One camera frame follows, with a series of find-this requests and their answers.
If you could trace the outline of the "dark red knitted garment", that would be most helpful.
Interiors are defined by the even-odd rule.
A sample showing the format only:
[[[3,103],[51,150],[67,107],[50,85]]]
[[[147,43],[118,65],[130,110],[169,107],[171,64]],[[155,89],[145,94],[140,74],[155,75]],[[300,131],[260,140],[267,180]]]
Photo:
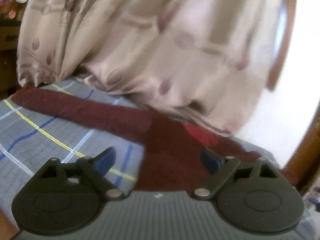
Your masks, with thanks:
[[[253,163],[261,154],[238,142],[148,109],[115,106],[26,85],[12,101],[26,109],[109,132],[144,146],[135,190],[192,191],[209,178],[203,148]]]

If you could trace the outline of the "grey plaid bed sheet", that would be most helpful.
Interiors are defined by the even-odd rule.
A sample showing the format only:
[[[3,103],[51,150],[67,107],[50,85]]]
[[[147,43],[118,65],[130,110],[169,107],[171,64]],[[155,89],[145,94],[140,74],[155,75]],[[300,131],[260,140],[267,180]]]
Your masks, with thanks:
[[[41,89],[139,109],[126,99],[76,81]],[[64,235],[37,235],[18,227],[16,239],[319,239],[319,224],[304,202],[302,218],[295,228],[280,234],[256,234],[233,226],[219,215],[212,202],[191,195],[209,178],[192,191],[135,190],[143,145],[31,111],[15,104],[11,97],[1,101],[1,209],[14,226],[18,227],[11,210],[14,198],[51,158],[74,163],[112,147],[116,161],[105,177],[124,193],[123,199],[107,202],[97,217],[79,230]]]

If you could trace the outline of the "beige floral duvet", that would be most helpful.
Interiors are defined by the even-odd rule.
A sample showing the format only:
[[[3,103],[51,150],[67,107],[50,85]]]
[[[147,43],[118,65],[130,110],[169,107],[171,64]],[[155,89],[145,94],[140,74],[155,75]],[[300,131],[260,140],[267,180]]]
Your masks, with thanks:
[[[234,135],[273,89],[296,0],[29,0],[20,85],[76,76]]]

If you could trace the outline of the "brown wooden bed frame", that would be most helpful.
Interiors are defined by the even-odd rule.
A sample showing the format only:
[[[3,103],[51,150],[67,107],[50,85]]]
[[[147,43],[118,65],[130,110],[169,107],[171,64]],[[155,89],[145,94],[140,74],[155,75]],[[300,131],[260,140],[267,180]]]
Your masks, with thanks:
[[[268,87],[278,110],[276,151],[303,187],[319,167],[319,0],[285,0],[286,25]]]

